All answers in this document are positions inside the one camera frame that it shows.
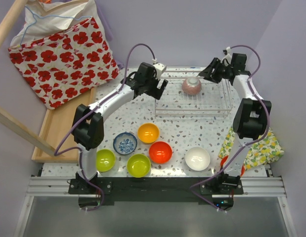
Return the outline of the grey patterned ceramic bowl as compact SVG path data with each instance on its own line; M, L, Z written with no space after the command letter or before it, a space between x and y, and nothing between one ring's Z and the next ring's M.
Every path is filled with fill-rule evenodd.
M188 77L181 86L182 91L188 95L197 95L201 88L201 81L196 77Z

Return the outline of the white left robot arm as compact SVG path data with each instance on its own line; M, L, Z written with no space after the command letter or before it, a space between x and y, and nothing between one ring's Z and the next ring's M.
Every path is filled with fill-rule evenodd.
M166 68L161 63L141 63L136 72L122 79L104 98L88 106L81 104L77 107L71 133L79 149L78 175L82 177L79 187L86 194L93 193L97 188L93 179L97 176L96 149L104 139L104 122L124 104L142 94L159 100L168 84L164 80L158 86Z

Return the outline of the white wire dish rack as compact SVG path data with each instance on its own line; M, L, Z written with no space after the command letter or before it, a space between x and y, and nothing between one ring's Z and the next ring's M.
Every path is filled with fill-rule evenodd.
M199 78L201 90L196 95L183 91L183 82L198 77L201 68L168 68L161 79L168 81L160 100L155 101L158 119L222 120L233 109L232 93L228 81L218 84Z

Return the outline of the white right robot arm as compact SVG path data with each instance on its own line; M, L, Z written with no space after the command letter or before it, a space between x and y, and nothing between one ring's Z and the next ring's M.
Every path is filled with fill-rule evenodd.
M241 99L232 129L234 142L229 155L221 161L220 170L201 182L200 189L209 194L229 194L241 191L241 174L251 145L268 133L271 102L264 100L255 89L250 72L246 70L245 54L227 54L222 60L214 58L199 73L203 79L219 83L226 79Z

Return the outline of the blue white ceramic bowl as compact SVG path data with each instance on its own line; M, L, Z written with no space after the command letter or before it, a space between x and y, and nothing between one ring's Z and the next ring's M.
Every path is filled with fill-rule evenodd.
M113 140L113 148L120 155L129 155L136 150L137 139L129 132L120 133Z

